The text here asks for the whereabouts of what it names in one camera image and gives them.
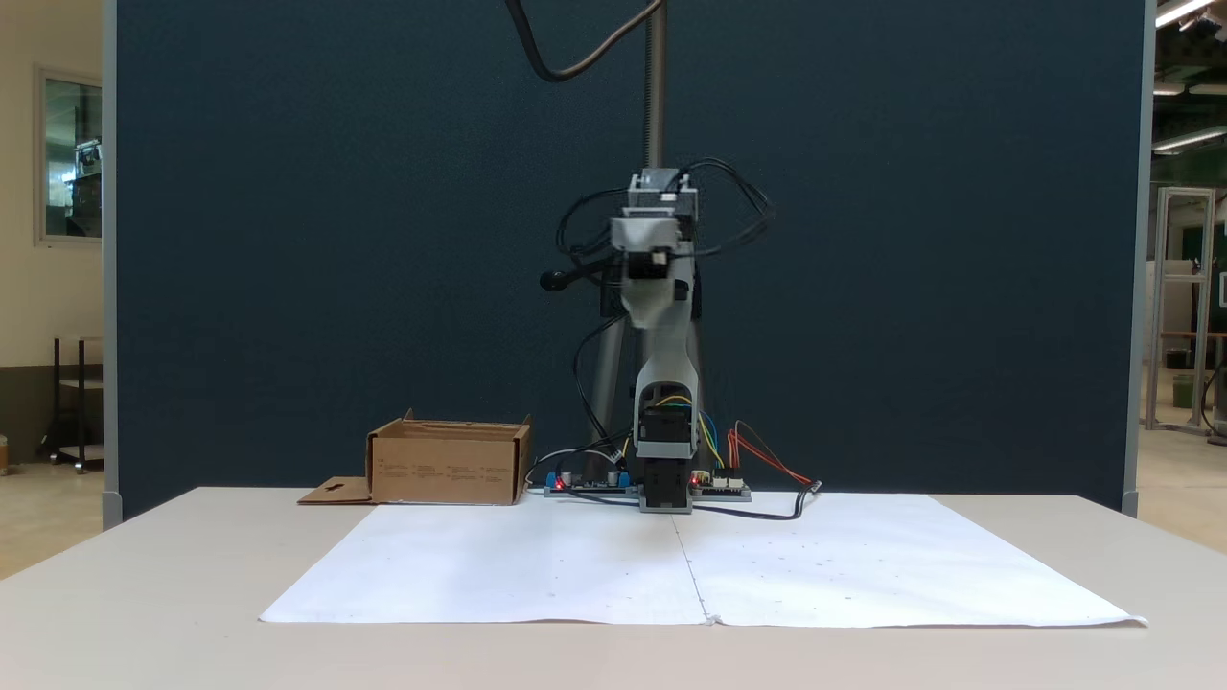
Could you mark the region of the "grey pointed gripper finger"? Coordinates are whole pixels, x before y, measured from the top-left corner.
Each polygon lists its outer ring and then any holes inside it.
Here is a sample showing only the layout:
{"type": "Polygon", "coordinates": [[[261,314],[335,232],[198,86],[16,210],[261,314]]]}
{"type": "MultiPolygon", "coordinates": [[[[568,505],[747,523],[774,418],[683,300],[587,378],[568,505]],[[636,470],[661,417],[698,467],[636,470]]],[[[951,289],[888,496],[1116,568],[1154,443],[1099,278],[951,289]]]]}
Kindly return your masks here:
{"type": "Polygon", "coordinates": [[[623,306],[639,331],[676,331],[683,325],[683,301],[675,284],[625,284],[623,306]]]}

